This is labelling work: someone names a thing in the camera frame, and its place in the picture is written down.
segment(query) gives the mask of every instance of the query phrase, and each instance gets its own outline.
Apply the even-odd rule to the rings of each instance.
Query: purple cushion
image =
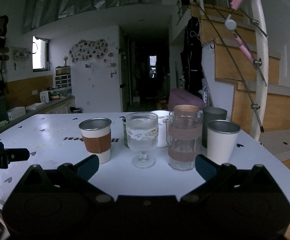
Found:
[[[204,101],[199,97],[187,92],[184,89],[174,88],[169,94],[168,110],[173,111],[174,106],[178,105],[192,105],[197,106],[198,110],[204,108]]]

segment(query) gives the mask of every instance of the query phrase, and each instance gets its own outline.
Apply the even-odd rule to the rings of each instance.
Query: wine glass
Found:
[[[146,152],[153,150],[158,142],[158,115],[151,112],[137,112],[126,116],[127,144],[131,150],[141,154],[132,159],[134,166],[149,168],[155,158]]]

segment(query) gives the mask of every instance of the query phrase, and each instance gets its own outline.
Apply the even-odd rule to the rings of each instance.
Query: white round clip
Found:
[[[225,26],[227,29],[229,29],[230,31],[234,31],[237,27],[237,24],[234,20],[232,20],[231,15],[228,15],[226,21],[225,21]]]

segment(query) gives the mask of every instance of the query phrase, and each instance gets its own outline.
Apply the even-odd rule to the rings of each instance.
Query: poster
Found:
[[[79,60],[87,61],[92,58],[102,59],[108,51],[107,46],[104,39],[80,41],[74,44],[68,51],[70,62],[76,63]]]

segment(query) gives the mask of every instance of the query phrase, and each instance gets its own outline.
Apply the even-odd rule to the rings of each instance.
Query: glass jar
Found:
[[[203,115],[199,112],[193,116],[171,111],[166,125],[168,164],[174,170],[193,169],[201,146]]]

